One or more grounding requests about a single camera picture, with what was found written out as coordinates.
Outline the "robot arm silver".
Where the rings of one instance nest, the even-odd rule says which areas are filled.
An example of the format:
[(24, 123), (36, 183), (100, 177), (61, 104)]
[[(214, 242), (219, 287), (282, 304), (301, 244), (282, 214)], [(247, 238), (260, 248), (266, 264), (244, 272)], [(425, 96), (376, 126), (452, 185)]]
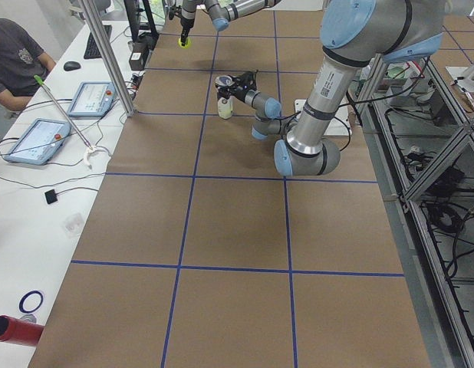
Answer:
[(400, 63), (429, 57), (442, 41), (444, 1), (332, 1), (321, 23), (324, 59), (298, 119), (280, 116), (281, 105), (257, 90), (254, 74), (220, 76), (217, 96), (255, 109), (252, 135), (281, 135), (274, 160), (282, 176), (319, 176), (340, 162), (339, 148), (324, 138), (355, 74), (379, 54)]
[(180, 24), (182, 32), (179, 37), (179, 46), (185, 48), (189, 45), (189, 33), (194, 26), (196, 10), (199, 5), (204, 5), (213, 27), (217, 31), (227, 29), (229, 23), (238, 18), (260, 12), (262, 9), (273, 8), (280, 0), (248, 0), (236, 1), (226, 6), (221, 6), (218, 1), (190, 1), (184, 0), (180, 6)]

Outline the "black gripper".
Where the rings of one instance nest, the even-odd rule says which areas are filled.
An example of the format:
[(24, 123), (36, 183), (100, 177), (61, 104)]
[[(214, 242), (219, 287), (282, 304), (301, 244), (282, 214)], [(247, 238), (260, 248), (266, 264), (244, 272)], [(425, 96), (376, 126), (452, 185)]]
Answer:
[(231, 100), (234, 96), (243, 103), (251, 103), (257, 93), (257, 73), (257, 71), (245, 71), (240, 75), (232, 76), (231, 87), (217, 87), (217, 100)]
[(193, 19), (192, 18), (181, 18), (180, 19), (180, 24), (183, 26), (180, 37), (181, 38), (188, 38), (189, 37), (189, 28), (193, 27)]

